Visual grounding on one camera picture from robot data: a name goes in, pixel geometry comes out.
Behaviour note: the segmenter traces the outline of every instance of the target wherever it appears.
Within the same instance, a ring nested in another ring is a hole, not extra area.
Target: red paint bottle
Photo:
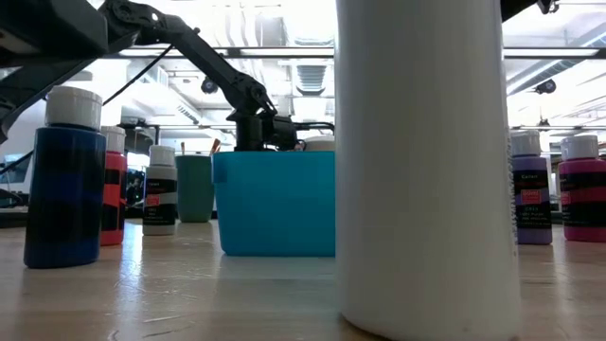
[[[599,160],[597,136],[561,141],[561,218],[568,241],[606,242],[606,161]]]
[[[126,134],[124,129],[118,127],[101,127],[101,133],[107,138],[101,246],[117,245],[121,244],[124,238],[127,169],[124,138]]]

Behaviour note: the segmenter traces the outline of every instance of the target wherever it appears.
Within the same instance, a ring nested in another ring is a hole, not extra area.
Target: table surface
[[[53,270],[25,268],[24,233],[0,229],[3,340],[380,339],[339,316],[334,259],[230,258],[215,223],[145,238],[127,224],[97,262]],[[606,244],[554,236],[520,246],[522,340],[604,340]]]

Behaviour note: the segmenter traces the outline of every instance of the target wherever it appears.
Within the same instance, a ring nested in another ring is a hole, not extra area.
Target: acrylic paint bottle
[[[606,242],[606,161],[597,157],[595,135],[561,141],[561,218],[568,241]]]
[[[36,131],[24,262],[30,268],[82,265],[98,258],[105,136],[101,97],[57,86],[46,127]]]
[[[127,171],[124,138],[126,134],[124,129],[118,127],[101,127],[101,133],[107,139],[101,246],[117,245],[121,244],[124,238]]]
[[[551,244],[547,160],[537,131],[511,134],[511,167],[519,244]]]
[[[150,166],[145,173],[143,235],[165,236],[175,232],[177,169],[174,148],[150,147]]]

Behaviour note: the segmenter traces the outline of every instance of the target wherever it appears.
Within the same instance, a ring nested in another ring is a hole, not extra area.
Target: blue plastic bin
[[[213,182],[227,255],[334,256],[334,152],[216,153]]]

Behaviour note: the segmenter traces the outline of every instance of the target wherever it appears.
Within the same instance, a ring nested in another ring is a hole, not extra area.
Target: white bottle
[[[341,312],[396,340],[511,340],[499,2],[336,3]]]
[[[150,166],[145,173],[144,196],[143,235],[174,234],[177,208],[177,169],[174,167],[174,148],[150,147]]]

